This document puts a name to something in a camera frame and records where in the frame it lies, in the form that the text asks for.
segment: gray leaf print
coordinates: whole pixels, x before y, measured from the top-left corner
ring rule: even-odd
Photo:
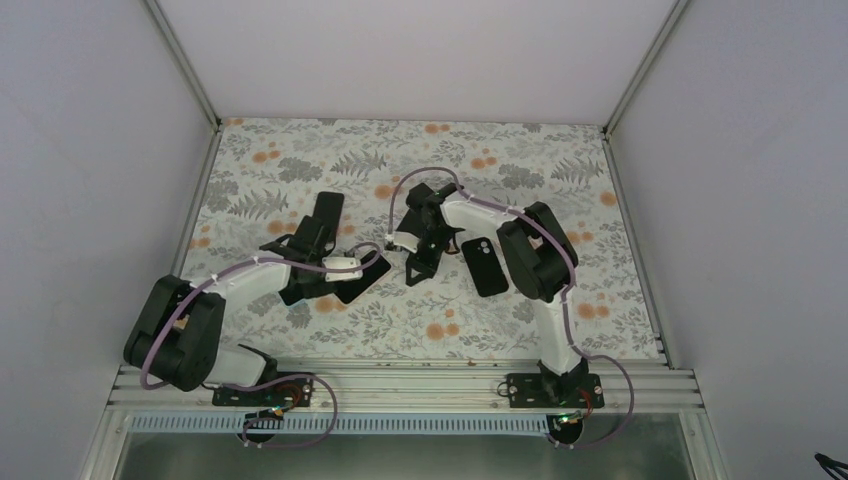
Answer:
[[[323,175],[321,167],[312,165],[309,162],[293,158],[285,157],[277,164],[280,173],[277,175],[281,181],[291,183],[294,180],[311,182],[318,180]]]
[[[326,332],[321,330],[313,333],[309,339],[320,343],[345,343],[356,337],[356,332],[349,328],[330,327]]]
[[[524,300],[518,305],[512,307],[512,316],[516,320],[521,320],[524,323],[533,321],[533,304],[530,300]]]
[[[312,312],[309,311],[309,305],[306,302],[298,303],[289,308],[286,314],[286,321],[292,324],[292,328],[306,328],[310,320],[312,320]]]
[[[538,173],[530,173],[529,168],[519,167],[516,165],[501,165],[498,173],[504,175],[504,187],[515,190],[518,187],[539,188],[545,184],[542,175]]]
[[[221,140],[221,145],[218,147],[218,155],[232,156],[238,162],[248,150],[250,150],[249,137],[238,133],[230,133]]]
[[[371,149],[371,148],[374,148],[374,147],[400,148],[400,147],[404,147],[406,145],[412,145],[412,142],[410,142],[406,138],[401,137],[399,135],[391,135],[391,136],[386,135],[386,136],[379,137],[379,139],[377,139],[377,140],[363,143],[362,148],[366,148],[366,149]]]
[[[242,128],[245,132],[255,133],[256,135],[270,135],[275,132],[274,128],[268,125],[245,125]]]
[[[485,135],[483,135],[483,134],[481,134],[481,133],[477,133],[477,132],[460,132],[460,131],[456,131],[456,132],[450,132],[450,135],[451,135],[452,137],[454,137],[454,138],[461,138],[461,139],[463,139],[463,140],[467,140],[467,141],[469,141],[469,142],[470,142],[470,141],[482,142],[483,140],[486,140],[486,136],[485,136]]]
[[[553,135],[545,135],[545,140],[550,140],[552,142],[573,142],[577,140],[577,135],[573,133],[556,133]]]
[[[580,347],[590,353],[592,351],[604,349],[614,351],[626,342],[621,335],[607,335],[605,333],[598,334],[595,337],[584,338],[580,343]]]
[[[238,247],[215,247],[209,249],[209,255],[221,257],[224,260],[243,260],[247,254]]]
[[[559,165],[551,172],[551,178],[567,180],[577,184],[588,184],[592,178],[600,177],[603,168],[599,162],[582,160],[580,158],[563,158]]]
[[[454,167],[458,167],[465,160],[465,147],[459,143],[442,140],[435,150],[433,150],[433,156],[430,158],[438,163],[448,161]]]
[[[550,142],[516,138],[511,142],[511,145],[505,148],[505,150],[507,155],[510,157],[521,160],[535,157],[550,158],[554,152],[558,151],[558,149],[551,149],[550,146]]]
[[[225,178],[230,178],[232,176],[233,176],[233,172],[228,172],[226,170],[221,170],[221,171],[213,170],[212,173],[209,175],[209,178],[211,180],[223,180]]]
[[[351,125],[347,127],[341,127],[336,131],[349,135],[365,135],[366,133],[371,133],[371,127],[367,127],[364,125]]]
[[[505,342],[499,342],[494,335],[460,335],[459,341],[465,346],[474,346],[477,350],[485,352],[488,350],[498,351],[506,349]]]
[[[377,155],[376,151],[371,155],[365,150],[362,150],[361,154],[351,150],[350,153],[343,155],[336,161],[330,171],[343,175],[355,175],[357,177],[364,175],[367,177],[372,170],[380,170],[385,166],[386,159],[383,155]]]
[[[400,126],[400,122],[397,120],[371,120],[368,124],[377,127],[374,130],[374,133],[377,135],[385,135],[387,133],[394,132],[397,130],[398,126]]]
[[[371,293],[379,295],[381,298],[400,297],[405,292],[405,289],[395,283],[378,283],[371,287]]]
[[[269,293],[268,295],[262,295],[248,304],[247,310],[259,315],[260,317],[264,317],[265,314],[270,312],[275,305],[279,304],[280,296],[277,293]]]
[[[223,212],[230,208],[230,195],[238,195],[238,183],[234,180],[209,182],[206,186],[206,208],[211,212]]]
[[[241,197],[235,205],[230,207],[229,213],[240,217],[253,218],[258,220],[268,218],[270,215],[282,212],[288,208],[289,202],[286,200],[287,195],[283,195],[280,190],[274,194],[269,190],[263,190],[264,195],[257,192],[250,192]]]
[[[321,125],[319,123],[313,123],[312,121],[291,122],[287,123],[286,126],[282,130],[280,130],[280,134],[286,135],[290,133],[300,133],[320,127]]]

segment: black wire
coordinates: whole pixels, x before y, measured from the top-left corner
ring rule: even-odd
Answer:
[[[503,394],[501,393],[501,386],[502,386],[502,385],[506,385],[506,381],[503,381],[503,382],[501,382],[501,383],[499,383],[499,384],[498,384],[498,388],[497,388],[497,389],[495,389],[495,393],[497,393],[499,397],[509,398],[509,390],[507,390],[506,395],[503,395]]]
[[[829,468],[825,467],[824,465],[821,465],[821,467],[822,467],[822,470],[824,470],[824,473],[830,475],[830,478],[832,478],[833,480],[840,480],[839,477],[834,475],[833,472],[831,472]]]
[[[830,475],[830,478],[840,480],[839,477],[841,477],[844,480],[848,480],[848,473],[845,472],[845,469],[848,468],[848,464],[836,461],[822,453],[816,453],[815,459],[819,462],[819,466],[822,467],[822,470]]]

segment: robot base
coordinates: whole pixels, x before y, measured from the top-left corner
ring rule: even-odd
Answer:
[[[586,408],[586,399],[579,390],[589,394],[592,408],[604,406],[601,378],[591,373],[577,390],[563,399],[557,399],[545,390],[542,386],[542,375],[539,373],[510,373],[506,376],[506,388],[509,408]]]
[[[277,372],[275,378],[294,373],[302,372]],[[212,405],[216,407],[274,407],[276,405],[285,405],[286,401],[292,396],[291,389],[286,388],[287,385],[297,385],[302,392],[300,401],[294,406],[308,407],[309,401],[312,398],[312,389],[314,388],[311,378],[298,378],[268,387],[264,390],[259,390],[258,392],[240,392],[226,387],[218,387],[215,389],[215,394],[212,397]]]

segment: smartphone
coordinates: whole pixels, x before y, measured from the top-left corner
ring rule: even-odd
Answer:
[[[481,297],[491,297],[509,290],[509,283],[491,240],[486,237],[475,238],[463,243],[460,250],[471,272],[474,287]]]
[[[368,262],[374,258],[374,255],[377,255],[376,250],[368,252],[362,257],[362,263]],[[392,264],[381,256],[374,262],[374,265],[363,270],[362,278],[349,282],[338,282],[336,285],[336,297],[345,305],[349,305],[365,293],[366,290],[371,288],[371,285],[379,282],[391,269]]]

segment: black phone case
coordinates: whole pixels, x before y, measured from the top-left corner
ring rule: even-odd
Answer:
[[[491,240],[486,237],[475,238],[463,243],[460,250],[481,297],[491,297],[509,290],[509,283]]]
[[[321,220],[325,227],[330,229],[330,239],[336,241],[336,232],[342,219],[342,208],[344,207],[344,194],[337,192],[318,192],[315,199],[315,207],[312,216]]]
[[[362,263],[371,260],[376,254],[377,252],[375,251],[368,252],[364,257],[362,257]],[[392,264],[385,258],[380,257],[374,265],[371,265],[362,271],[362,278],[348,282],[338,282],[336,285],[336,298],[345,305],[350,304],[359,298],[363,292],[368,290],[371,285],[374,285],[383,278],[385,274],[389,273],[389,270],[391,269]]]

